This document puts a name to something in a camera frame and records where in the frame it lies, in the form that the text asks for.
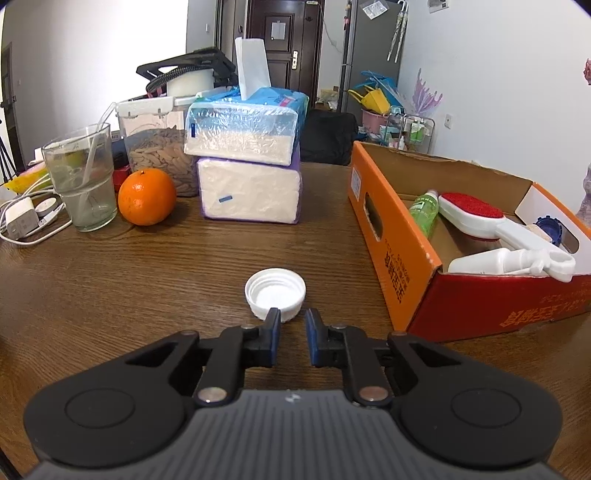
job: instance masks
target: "yellow object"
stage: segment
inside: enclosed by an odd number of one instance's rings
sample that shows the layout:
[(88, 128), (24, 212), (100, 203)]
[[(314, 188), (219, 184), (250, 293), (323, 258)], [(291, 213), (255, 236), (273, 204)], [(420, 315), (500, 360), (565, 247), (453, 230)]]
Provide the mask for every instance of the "yellow object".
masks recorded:
[(390, 110), (390, 102), (384, 95), (383, 91), (373, 89), (370, 86), (365, 86), (368, 91), (365, 96), (362, 96), (355, 90), (348, 90), (348, 93), (367, 110), (377, 113), (378, 115), (385, 115)]
[[(12, 190), (14, 193), (25, 193), (31, 185), (33, 185), (37, 180), (39, 180), (42, 176), (47, 175), (47, 169), (42, 168), (41, 170), (37, 170), (31, 173), (27, 173), (26, 171), (21, 173), (15, 179), (8, 181), (4, 184), (4, 186)], [(47, 182), (44, 184), (39, 185), (39, 188), (48, 187), (51, 185), (51, 179), (47, 179)]]

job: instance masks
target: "orange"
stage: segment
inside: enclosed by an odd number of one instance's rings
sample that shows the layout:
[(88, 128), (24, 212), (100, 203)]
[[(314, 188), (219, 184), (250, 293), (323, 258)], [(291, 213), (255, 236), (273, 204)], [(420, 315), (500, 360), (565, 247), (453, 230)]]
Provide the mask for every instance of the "orange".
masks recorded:
[(177, 189), (168, 174), (143, 168), (125, 179), (119, 189), (119, 211), (134, 225), (155, 225), (174, 209)]

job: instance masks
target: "small bottle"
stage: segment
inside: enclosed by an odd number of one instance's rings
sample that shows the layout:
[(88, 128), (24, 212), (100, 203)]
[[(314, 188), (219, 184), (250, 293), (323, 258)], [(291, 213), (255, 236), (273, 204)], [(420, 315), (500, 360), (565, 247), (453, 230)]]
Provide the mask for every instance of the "small bottle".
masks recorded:
[(439, 194), (435, 190), (429, 190), (426, 194), (417, 198), (410, 206), (410, 216), (413, 217), (418, 227), (427, 238), (431, 235), (431, 229), (435, 218), (439, 213)]

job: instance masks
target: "orange cardboard box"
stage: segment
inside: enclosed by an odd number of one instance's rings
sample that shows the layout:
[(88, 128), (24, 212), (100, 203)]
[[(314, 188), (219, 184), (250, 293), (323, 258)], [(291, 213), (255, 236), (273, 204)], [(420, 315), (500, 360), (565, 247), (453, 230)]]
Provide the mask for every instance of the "orange cardboard box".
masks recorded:
[[(441, 215), (427, 240), (408, 207), (429, 189), (472, 195), (525, 224), (546, 215), (558, 219), (566, 227), (563, 245), (577, 262), (572, 281), (447, 273), (452, 260), (490, 249), (490, 242), (486, 247), (464, 235)], [(531, 180), (465, 161), (355, 142), (349, 200), (395, 330), (433, 341), (457, 340), (589, 310), (591, 232)]]

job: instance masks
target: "blue bottle cap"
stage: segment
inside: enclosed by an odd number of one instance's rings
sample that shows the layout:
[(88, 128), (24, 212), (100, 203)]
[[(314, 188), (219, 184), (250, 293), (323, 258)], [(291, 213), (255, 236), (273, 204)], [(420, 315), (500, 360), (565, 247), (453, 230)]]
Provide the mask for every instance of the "blue bottle cap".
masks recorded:
[(539, 217), (535, 224), (550, 235), (553, 245), (560, 246), (562, 243), (562, 223), (559, 220), (546, 215), (545, 217)]

